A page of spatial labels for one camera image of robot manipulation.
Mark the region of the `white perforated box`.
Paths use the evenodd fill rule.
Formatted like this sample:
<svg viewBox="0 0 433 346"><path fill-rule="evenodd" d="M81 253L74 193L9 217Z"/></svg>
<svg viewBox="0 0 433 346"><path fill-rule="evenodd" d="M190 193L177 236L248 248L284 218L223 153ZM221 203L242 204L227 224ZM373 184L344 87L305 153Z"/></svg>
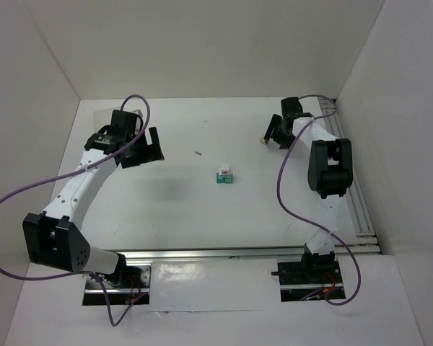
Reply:
<svg viewBox="0 0 433 346"><path fill-rule="evenodd" d="M105 109L94 111L93 112L94 129L99 130L104 125L109 125L112 117L112 112L117 109L118 109L117 107L111 107L111 108L105 108ZM133 114L136 114L141 118L141 120L137 120L136 123L136 127L139 128L142 120L144 120L143 113L141 112L140 109L129 110L129 112L132 112Z"/></svg>

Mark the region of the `white block red mark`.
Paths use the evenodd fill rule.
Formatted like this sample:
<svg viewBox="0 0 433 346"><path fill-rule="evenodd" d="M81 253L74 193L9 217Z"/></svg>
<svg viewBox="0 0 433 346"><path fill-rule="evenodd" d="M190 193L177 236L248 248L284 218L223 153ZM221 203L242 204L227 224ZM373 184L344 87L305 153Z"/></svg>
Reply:
<svg viewBox="0 0 433 346"><path fill-rule="evenodd" d="M231 170L229 164L222 164L222 165L219 167L219 173L220 173L221 171L229 171L229 172L232 172L232 170Z"/></svg>

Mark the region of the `light green G block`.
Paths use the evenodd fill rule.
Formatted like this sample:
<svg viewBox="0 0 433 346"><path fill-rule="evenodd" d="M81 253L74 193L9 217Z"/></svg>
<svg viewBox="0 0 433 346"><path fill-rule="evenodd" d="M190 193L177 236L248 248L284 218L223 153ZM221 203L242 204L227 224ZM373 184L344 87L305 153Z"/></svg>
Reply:
<svg viewBox="0 0 433 346"><path fill-rule="evenodd" d="M226 184L232 184L233 182L234 182L234 175L233 174L231 174L228 177L225 177L225 183Z"/></svg>

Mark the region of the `dark green H block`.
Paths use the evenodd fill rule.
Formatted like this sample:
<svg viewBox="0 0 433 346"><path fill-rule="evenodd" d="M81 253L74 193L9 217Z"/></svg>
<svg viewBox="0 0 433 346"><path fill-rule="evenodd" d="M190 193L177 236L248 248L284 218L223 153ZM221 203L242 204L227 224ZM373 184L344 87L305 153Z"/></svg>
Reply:
<svg viewBox="0 0 433 346"><path fill-rule="evenodd" d="M222 177L219 175L219 173L216 173L216 183L217 184L225 184L226 183L226 177Z"/></svg>

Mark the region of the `plain white block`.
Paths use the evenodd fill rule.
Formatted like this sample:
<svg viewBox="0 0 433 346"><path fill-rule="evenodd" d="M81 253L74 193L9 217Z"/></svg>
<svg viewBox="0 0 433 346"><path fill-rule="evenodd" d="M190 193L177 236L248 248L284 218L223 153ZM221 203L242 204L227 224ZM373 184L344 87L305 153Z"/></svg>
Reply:
<svg viewBox="0 0 433 346"><path fill-rule="evenodd" d="M219 178L220 179L232 179L233 178L233 173L231 173L229 171L221 171L219 173Z"/></svg>

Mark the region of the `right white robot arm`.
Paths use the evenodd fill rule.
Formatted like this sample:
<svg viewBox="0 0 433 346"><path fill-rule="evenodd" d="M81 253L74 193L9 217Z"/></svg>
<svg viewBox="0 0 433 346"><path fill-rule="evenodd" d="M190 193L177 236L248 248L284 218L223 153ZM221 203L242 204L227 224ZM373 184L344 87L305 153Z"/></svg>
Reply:
<svg viewBox="0 0 433 346"><path fill-rule="evenodd" d="M305 112L299 97L281 101L281 114L273 115L261 141L279 144L287 153L302 142L310 150L307 184L320 202L318 219L295 218L315 227L315 232L304 245L301 258L302 271L312 279L331 271L335 262L335 229L338 206L353 182L352 145L348 138L339 138L320 124L336 112L332 99L332 112L318 117Z"/></svg>

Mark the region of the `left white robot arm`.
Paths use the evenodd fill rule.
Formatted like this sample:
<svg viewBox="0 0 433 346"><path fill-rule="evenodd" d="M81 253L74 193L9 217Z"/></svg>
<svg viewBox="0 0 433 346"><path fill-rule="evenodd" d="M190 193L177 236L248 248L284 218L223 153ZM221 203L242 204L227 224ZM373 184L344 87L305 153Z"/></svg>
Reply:
<svg viewBox="0 0 433 346"><path fill-rule="evenodd" d="M84 218L106 179L118 168L137 167L164 159L157 129L144 133L140 111L113 110L111 121L84 145L78 169L56 198L23 223L32 263L75 274L94 272L119 286L140 270L129 267L124 255L89 244L82 234Z"/></svg>

